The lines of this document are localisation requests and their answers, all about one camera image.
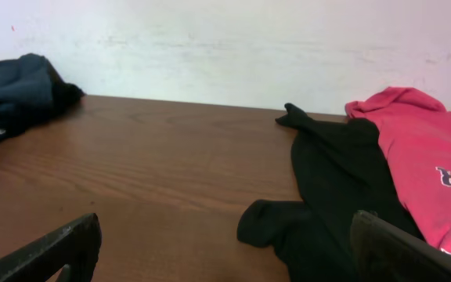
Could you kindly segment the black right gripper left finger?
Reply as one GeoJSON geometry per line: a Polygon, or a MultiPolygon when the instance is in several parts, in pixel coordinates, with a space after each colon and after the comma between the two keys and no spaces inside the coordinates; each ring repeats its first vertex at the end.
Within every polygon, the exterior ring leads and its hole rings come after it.
{"type": "Polygon", "coordinates": [[[97,214],[89,213],[0,258],[0,282],[90,281],[102,233],[97,214]]]}

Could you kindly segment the dark navy folded clothes pile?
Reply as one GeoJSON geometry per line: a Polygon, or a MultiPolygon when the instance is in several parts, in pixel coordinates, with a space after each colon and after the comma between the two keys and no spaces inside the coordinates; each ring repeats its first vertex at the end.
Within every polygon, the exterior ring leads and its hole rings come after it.
{"type": "Polygon", "coordinates": [[[16,126],[6,131],[0,130],[0,142],[16,137],[36,125],[42,125],[54,118],[60,117],[78,106],[84,95],[83,91],[76,85],[62,80],[53,88],[54,107],[48,113],[36,114],[29,117],[27,122],[22,126],[16,126]]]}

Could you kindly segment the red printed t-shirt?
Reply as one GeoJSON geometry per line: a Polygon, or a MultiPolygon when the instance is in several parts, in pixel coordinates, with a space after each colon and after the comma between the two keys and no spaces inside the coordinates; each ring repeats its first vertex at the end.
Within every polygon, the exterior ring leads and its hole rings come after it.
{"type": "Polygon", "coordinates": [[[400,202],[427,243],[451,255],[451,111],[420,90],[388,87],[345,112],[377,126],[400,202]]]}

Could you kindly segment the blue denim shorts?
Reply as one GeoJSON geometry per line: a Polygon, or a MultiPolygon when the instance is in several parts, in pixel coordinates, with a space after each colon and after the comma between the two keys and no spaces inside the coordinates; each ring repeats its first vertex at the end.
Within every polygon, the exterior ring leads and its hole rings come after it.
{"type": "Polygon", "coordinates": [[[0,61],[0,130],[22,126],[54,107],[53,88],[62,79],[44,56],[0,61]]]}

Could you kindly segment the black t-shirt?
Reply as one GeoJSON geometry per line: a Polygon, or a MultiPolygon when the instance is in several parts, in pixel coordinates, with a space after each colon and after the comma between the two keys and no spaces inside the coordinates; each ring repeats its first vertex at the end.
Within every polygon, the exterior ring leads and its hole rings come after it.
{"type": "Polygon", "coordinates": [[[273,247],[292,281],[357,281],[350,226],[358,210],[422,238],[400,204],[377,126],[364,118],[317,121],[288,103],[278,125],[298,134],[290,150],[300,201],[257,200],[238,223],[238,241],[273,247]]]}

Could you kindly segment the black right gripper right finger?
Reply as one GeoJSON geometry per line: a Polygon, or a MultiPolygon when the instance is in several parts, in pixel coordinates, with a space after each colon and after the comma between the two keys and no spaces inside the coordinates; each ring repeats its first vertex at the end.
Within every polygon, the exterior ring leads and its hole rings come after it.
{"type": "Polygon", "coordinates": [[[369,212],[354,214],[350,241],[363,281],[451,282],[451,255],[369,212]]]}

